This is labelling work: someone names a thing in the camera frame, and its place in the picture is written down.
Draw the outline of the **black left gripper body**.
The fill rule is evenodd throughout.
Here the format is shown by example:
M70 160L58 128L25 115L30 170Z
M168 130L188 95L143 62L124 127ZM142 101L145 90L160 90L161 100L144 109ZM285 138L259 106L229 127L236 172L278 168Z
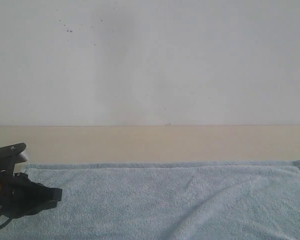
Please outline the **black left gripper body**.
M21 173L0 172L0 216L21 218L33 216L43 210L44 185Z

